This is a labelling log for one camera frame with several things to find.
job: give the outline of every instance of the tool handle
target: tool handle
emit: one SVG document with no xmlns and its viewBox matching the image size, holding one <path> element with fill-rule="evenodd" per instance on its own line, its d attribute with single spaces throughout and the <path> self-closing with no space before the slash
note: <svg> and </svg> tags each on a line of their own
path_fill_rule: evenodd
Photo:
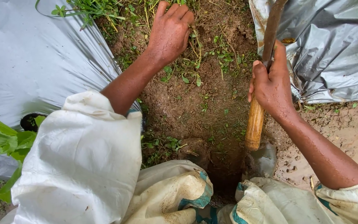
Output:
<svg viewBox="0 0 358 224">
<path fill-rule="evenodd" d="M 265 110 L 256 100 L 255 93 L 252 93 L 251 108 L 249 109 L 248 125 L 245 137 L 245 146 L 250 151 L 256 151 L 259 149 L 264 118 Z"/>
</svg>

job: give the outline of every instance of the muddy fabric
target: muddy fabric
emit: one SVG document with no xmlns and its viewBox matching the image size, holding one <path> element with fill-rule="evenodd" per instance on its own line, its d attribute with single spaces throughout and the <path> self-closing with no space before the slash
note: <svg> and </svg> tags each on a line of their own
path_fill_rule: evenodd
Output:
<svg viewBox="0 0 358 224">
<path fill-rule="evenodd" d="M 236 205 L 208 205 L 205 170 L 174 160 L 140 170 L 140 112 L 114 113 L 90 90 L 69 96 L 49 115 L 12 187 L 11 211 L 0 223 L 73 224 L 358 224 L 358 185 L 315 197 L 269 178 L 239 183 Z"/>
</svg>

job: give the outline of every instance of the hand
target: hand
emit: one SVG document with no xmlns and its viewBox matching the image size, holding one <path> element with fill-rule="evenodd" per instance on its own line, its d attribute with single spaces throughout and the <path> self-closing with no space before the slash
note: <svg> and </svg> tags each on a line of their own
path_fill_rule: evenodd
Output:
<svg viewBox="0 0 358 224">
<path fill-rule="evenodd" d="M 165 13 L 169 2 L 158 4 L 154 18 L 149 45 L 146 51 L 162 66 L 166 66 L 179 57 L 187 47 L 190 29 L 194 23 L 194 14 L 186 5 L 173 4 Z"/>
<path fill-rule="evenodd" d="M 251 102 L 252 93 L 255 92 L 258 103 L 276 120 L 286 118 L 296 111 L 292 104 L 285 50 L 285 46 L 276 40 L 275 60 L 272 62 L 269 74 L 261 61 L 254 61 L 249 85 L 248 102 Z"/>
</svg>

